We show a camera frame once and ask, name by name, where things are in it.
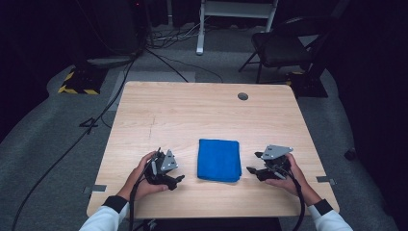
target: folded blue towel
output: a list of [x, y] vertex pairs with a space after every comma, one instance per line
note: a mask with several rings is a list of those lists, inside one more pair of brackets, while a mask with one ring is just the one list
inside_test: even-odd
[[240, 144], [237, 141], [200, 139], [198, 178], [220, 182], [237, 182], [241, 174]]

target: chair backrest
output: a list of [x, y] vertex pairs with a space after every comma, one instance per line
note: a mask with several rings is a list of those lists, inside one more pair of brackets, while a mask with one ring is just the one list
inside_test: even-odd
[[324, 35], [335, 27], [336, 22], [337, 18], [333, 16], [300, 16], [278, 24], [271, 33], [288, 37]]

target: sleeve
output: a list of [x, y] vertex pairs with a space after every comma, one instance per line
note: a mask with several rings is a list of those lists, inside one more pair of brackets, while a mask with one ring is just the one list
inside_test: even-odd
[[110, 196], [82, 225], [80, 231], [115, 231], [129, 210], [129, 202], [120, 196]]
[[308, 210], [312, 215], [318, 231], [348, 231], [353, 230], [325, 200], [321, 200], [315, 205], [309, 206]]

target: person's left hand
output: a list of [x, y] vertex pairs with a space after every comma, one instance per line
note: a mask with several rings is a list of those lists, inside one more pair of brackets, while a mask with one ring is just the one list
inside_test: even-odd
[[[136, 181], [139, 179], [139, 176], [143, 172], [143, 169], [147, 162], [152, 158], [156, 151], [152, 151], [149, 154], [141, 158], [139, 165], [133, 169], [129, 177], [126, 180], [126, 183], [122, 189], [117, 193], [117, 195], [125, 198], [127, 201], [130, 200], [130, 192], [133, 189], [133, 186], [136, 184]], [[150, 185], [147, 180], [141, 180], [138, 190], [136, 192], [135, 200], [142, 199], [144, 196], [151, 193], [158, 193], [168, 190], [167, 185]]]

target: white sleeve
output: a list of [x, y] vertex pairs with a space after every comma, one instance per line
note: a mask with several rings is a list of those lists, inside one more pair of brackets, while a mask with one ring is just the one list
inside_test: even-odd
[[331, 210], [321, 215], [318, 209], [312, 205], [308, 207], [318, 231], [349, 231], [353, 230], [336, 211]]
[[118, 213], [115, 209], [109, 206], [101, 206], [95, 214], [90, 216], [87, 221], [82, 225], [80, 231], [115, 231], [119, 227], [119, 224], [125, 218], [129, 211], [129, 203]]

